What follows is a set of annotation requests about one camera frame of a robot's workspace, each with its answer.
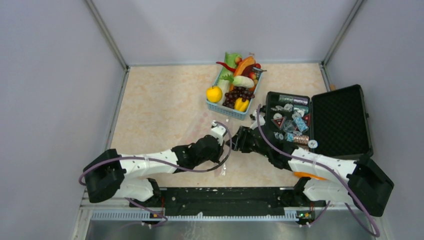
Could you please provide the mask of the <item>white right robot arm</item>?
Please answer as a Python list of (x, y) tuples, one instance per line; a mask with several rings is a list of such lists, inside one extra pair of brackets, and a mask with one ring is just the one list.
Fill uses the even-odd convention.
[(237, 152), (263, 155), (278, 169), (303, 173), (300, 188), (293, 192), (299, 206), (311, 201), (340, 202), (381, 217), (395, 186), (368, 156), (349, 160), (313, 153), (293, 142), (267, 136), (263, 128), (241, 126), (226, 145)]

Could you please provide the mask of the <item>clear zip bag pink dots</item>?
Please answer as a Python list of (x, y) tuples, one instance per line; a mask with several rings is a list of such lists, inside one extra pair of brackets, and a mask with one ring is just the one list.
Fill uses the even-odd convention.
[[(188, 129), (185, 132), (180, 143), (182, 143), (183, 145), (195, 143), (200, 138), (206, 136), (210, 133), (213, 121), (223, 123), (230, 130), (231, 136), (235, 134), (235, 130), (233, 129), (235, 121), (231, 117), (210, 110), (202, 110), (196, 115), (194, 115), (193, 121), (189, 124)], [(228, 150), (228, 146), (224, 146), (222, 148), (222, 154), (218, 160), (219, 162), (221, 162), (225, 158), (225, 156), (228, 154)], [(218, 163), (207, 160), (204, 163), (201, 163), (199, 166), (195, 167), (194, 169), (207, 170), (216, 165), (218, 165)], [(215, 177), (224, 177), (227, 173), (226, 163), (221, 165), (219, 168), (206, 173), (213, 173)]]

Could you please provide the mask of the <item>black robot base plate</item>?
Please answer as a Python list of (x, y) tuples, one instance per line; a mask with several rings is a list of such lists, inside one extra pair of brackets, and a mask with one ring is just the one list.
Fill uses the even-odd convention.
[(324, 207), (324, 200), (311, 201), (292, 187), (168, 187), (137, 204), (157, 208), (166, 216), (282, 216), (289, 208)]

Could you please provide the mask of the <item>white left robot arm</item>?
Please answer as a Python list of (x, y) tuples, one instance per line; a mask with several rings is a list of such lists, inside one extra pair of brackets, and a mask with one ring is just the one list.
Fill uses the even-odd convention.
[(154, 207), (161, 194), (150, 175), (196, 173), (196, 167), (204, 162), (219, 164), (223, 151), (224, 139), (210, 134), (197, 142), (157, 153), (125, 155), (108, 149), (83, 169), (78, 180), (86, 187), (90, 203), (129, 198)]

